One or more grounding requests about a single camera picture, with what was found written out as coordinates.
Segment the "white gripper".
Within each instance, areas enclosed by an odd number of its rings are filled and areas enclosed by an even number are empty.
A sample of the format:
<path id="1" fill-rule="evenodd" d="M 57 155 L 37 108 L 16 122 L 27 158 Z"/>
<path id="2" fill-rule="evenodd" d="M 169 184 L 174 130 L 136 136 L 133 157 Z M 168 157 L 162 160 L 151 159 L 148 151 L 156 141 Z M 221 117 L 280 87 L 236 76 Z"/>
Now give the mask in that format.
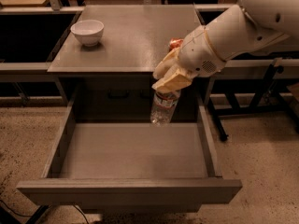
<path id="1" fill-rule="evenodd" d="M 226 65 L 214 48 L 205 26 L 199 26 L 183 40 L 180 48 L 172 49 L 155 67 L 152 88 L 169 93 L 192 84 L 193 74 L 211 77 Z"/>

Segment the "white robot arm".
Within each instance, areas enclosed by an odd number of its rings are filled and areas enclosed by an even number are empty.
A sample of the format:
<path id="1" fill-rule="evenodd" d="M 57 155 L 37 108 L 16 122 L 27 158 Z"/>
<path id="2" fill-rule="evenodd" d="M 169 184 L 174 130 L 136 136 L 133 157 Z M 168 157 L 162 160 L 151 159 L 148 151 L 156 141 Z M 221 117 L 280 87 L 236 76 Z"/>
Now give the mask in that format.
<path id="1" fill-rule="evenodd" d="M 299 0 L 238 0 L 190 32 L 156 66 L 152 88 L 169 93 L 210 77 L 234 57 L 299 36 Z"/>

